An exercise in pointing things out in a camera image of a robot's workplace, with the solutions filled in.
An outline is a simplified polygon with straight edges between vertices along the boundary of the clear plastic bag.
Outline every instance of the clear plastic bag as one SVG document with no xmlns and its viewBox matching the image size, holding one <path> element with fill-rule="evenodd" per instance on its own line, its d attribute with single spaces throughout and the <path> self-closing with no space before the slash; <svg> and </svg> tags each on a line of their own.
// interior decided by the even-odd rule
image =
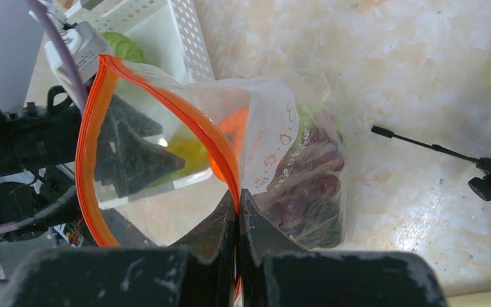
<svg viewBox="0 0 491 307">
<path fill-rule="evenodd" d="M 213 172 L 237 210 L 248 189 L 295 242 L 334 247 L 343 239 L 345 151 L 328 89 L 310 70 L 180 85 L 157 67 L 101 56 L 76 159 L 94 238 L 116 244 L 100 209 Z"/>
</svg>

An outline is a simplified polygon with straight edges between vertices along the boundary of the white marble surface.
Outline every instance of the white marble surface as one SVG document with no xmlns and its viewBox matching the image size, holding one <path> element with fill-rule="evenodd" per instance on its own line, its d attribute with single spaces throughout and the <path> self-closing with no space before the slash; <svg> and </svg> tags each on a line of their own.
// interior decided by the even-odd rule
<svg viewBox="0 0 491 307">
<path fill-rule="evenodd" d="M 216 78 L 288 66 L 327 74 L 347 123 L 346 165 L 352 173 L 348 237 L 339 249 L 417 253 L 448 296 L 491 289 L 491 203 L 467 187 L 480 172 L 369 132 L 376 123 L 463 154 L 491 157 L 491 1 L 195 3 Z M 42 70 L 35 69 L 33 86 L 49 80 Z M 30 97 L 43 97 L 45 90 L 30 91 Z M 158 239 L 177 239 L 219 200 L 206 195 L 193 208 L 183 204 L 188 193 L 211 187 L 224 191 L 209 180 L 122 213 Z"/>
</svg>

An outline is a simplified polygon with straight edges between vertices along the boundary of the grape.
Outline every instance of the grape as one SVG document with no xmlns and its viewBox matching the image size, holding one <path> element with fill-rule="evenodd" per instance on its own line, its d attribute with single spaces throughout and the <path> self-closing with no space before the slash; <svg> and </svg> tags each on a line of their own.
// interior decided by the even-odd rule
<svg viewBox="0 0 491 307">
<path fill-rule="evenodd" d="M 309 143 L 315 144 L 319 142 L 328 143 L 330 141 L 327 133 L 319 128 L 312 128 L 309 132 Z"/>
<path fill-rule="evenodd" d="M 303 197 L 295 197 L 292 200 L 279 201 L 266 211 L 265 216 L 276 226 L 290 229 L 302 222 L 306 201 Z"/>
<path fill-rule="evenodd" d="M 342 159 L 340 163 L 337 163 L 335 166 L 331 167 L 331 171 L 341 171 L 345 166 L 345 161 Z"/>
<path fill-rule="evenodd" d="M 297 184 L 293 189 L 292 193 L 294 195 L 300 195 L 304 198 L 304 201 L 310 202 L 312 200 L 316 200 L 319 198 L 319 188 L 315 183 L 314 178 L 310 178 L 309 180 L 305 180 Z"/>
<path fill-rule="evenodd" d="M 315 165 L 316 166 L 321 166 L 326 163 L 331 163 L 331 164 L 336 164 L 339 165 L 343 164 L 343 156 L 341 155 L 341 152 L 339 152 L 337 147 L 333 147 L 332 150 L 329 150 L 328 152 L 325 152 L 321 156 L 315 159 Z"/>
<path fill-rule="evenodd" d="M 333 248 L 343 239 L 341 207 L 333 198 L 308 204 L 301 225 L 302 229 L 294 236 L 305 248 Z"/>
<path fill-rule="evenodd" d="M 318 179 L 319 190 L 324 195 L 334 196 L 339 192 L 341 184 L 335 175 L 323 175 Z"/>
<path fill-rule="evenodd" d="M 313 117 L 313 121 L 317 124 L 317 128 L 314 128 L 316 130 L 318 129 L 321 129 L 323 130 L 322 134 L 321 135 L 318 135 L 316 136 L 315 138 L 315 141 L 314 143 L 317 141 L 317 138 L 320 139 L 320 140 L 327 140 L 327 142 L 330 142 L 332 144 L 335 144 L 337 145 L 337 142 L 336 142 L 336 133 L 338 134 L 338 137 L 339 137 L 339 140 L 340 142 L 343 142 L 343 135 L 340 133 L 340 132 L 336 132 L 334 130 L 334 133 L 332 133 L 333 129 L 334 129 L 334 116 L 332 115 L 332 113 L 326 111 L 326 110 L 323 110 L 323 111 L 319 111 L 317 112 L 314 117 Z M 330 135 L 327 135 L 327 133 L 325 132 L 325 130 L 329 130 L 331 131 Z"/>
<path fill-rule="evenodd" d="M 277 164 L 277 171 L 281 171 L 282 169 L 285 168 L 285 166 L 287 166 L 287 157 L 284 157 L 283 159 L 281 159 L 281 161 L 279 161 L 279 163 Z"/>
</svg>

